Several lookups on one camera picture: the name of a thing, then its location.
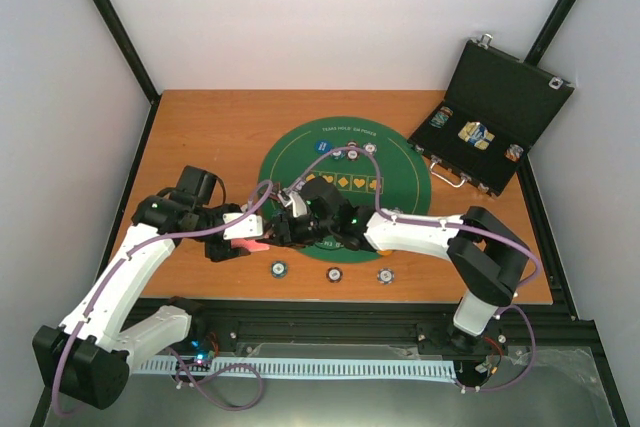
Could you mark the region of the red-backed playing card deck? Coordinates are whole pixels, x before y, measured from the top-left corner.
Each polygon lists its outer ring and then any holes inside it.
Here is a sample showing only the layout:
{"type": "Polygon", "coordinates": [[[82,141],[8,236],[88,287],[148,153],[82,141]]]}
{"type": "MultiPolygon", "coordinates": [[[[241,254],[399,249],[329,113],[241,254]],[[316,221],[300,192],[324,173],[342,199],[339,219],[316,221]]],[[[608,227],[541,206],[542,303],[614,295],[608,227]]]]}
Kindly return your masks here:
{"type": "Polygon", "coordinates": [[[268,244],[249,239],[233,239],[231,246],[240,251],[240,256],[247,256],[258,252],[265,252],[270,249],[268,244]]]}

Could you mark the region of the black red poker chip stack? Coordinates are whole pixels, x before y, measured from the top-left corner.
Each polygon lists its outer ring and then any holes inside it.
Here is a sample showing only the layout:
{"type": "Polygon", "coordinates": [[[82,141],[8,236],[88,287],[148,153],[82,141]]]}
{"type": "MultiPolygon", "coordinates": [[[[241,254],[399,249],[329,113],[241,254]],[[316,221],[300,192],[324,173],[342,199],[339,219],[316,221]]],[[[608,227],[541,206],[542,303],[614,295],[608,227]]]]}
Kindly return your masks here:
{"type": "Polygon", "coordinates": [[[343,279],[343,271],[338,267],[331,267],[326,272],[326,278],[330,283],[338,283],[343,279]]]}

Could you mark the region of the black red chip top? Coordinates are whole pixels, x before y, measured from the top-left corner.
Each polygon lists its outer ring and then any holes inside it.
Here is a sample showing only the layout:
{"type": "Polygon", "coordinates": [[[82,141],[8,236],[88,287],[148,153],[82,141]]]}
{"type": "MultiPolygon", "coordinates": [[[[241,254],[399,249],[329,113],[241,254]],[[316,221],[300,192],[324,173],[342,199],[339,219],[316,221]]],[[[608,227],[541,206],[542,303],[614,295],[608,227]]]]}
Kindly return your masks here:
{"type": "Polygon", "coordinates": [[[350,161],[356,161],[360,156],[359,151],[357,150],[356,145],[348,145],[348,149],[346,152],[346,157],[350,161]]]}

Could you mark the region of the light blue poker chip stack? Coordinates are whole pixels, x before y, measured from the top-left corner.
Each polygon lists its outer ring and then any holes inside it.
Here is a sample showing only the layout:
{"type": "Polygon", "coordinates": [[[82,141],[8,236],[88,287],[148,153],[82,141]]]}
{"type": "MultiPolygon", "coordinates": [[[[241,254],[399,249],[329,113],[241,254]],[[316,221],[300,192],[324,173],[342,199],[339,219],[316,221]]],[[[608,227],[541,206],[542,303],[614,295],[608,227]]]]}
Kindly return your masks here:
{"type": "Polygon", "coordinates": [[[381,269],[378,271],[377,280],[383,285],[389,285],[394,281],[395,274],[391,269],[381,269]]]}

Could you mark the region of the light blue chip top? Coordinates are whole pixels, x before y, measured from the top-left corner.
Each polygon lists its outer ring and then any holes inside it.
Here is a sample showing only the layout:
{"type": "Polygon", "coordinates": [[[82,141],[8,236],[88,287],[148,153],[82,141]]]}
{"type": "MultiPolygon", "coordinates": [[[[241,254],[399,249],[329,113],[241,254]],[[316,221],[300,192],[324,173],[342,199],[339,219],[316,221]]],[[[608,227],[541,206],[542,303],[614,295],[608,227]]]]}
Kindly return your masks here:
{"type": "Polygon", "coordinates": [[[377,145],[371,142],[365,143],[362,148],[371,156],[375,156],[377,153],[377,145]]]}

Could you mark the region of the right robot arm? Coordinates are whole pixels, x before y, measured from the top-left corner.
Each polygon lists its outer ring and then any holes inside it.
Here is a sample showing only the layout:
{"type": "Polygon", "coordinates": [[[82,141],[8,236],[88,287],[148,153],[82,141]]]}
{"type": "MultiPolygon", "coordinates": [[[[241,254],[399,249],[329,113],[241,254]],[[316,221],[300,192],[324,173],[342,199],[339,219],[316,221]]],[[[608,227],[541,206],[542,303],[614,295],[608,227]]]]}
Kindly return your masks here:
{"type": "Polygon", "coordinates": [[[473,352],[490,320],[515,297],[530,250],[493,214],[471,207],[461,216],[429,217],[354,205],[322,177],[281,192],[280,212],[266,224],[265,243],[305,248],[331,237],[351,251],[403,251],[450,262],[466,286],[441,344],[473,352]]]}

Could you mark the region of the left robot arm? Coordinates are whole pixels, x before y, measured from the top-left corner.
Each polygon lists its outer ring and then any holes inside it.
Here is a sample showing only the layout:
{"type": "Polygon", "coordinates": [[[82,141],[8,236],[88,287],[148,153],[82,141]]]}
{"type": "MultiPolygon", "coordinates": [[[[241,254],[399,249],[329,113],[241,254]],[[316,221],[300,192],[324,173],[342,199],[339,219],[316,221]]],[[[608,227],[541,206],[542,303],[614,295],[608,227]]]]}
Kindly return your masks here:
{"type": "Polygon", "coordinates": [[[255,206],[209,204],[217,177],[187,166],[176,186],[141,201],[114,257],[83,300],[57,327],[41,327],[32,347],[52,406],[60,395],[105,409],[131,373],[168,347],[197,353],[213,345],[202,306],[174,297],[134,326],[124,323],[145,286],[184,239],[201,241],[212,260],[240,250],[232,241],[258,234],[255,206]]]}

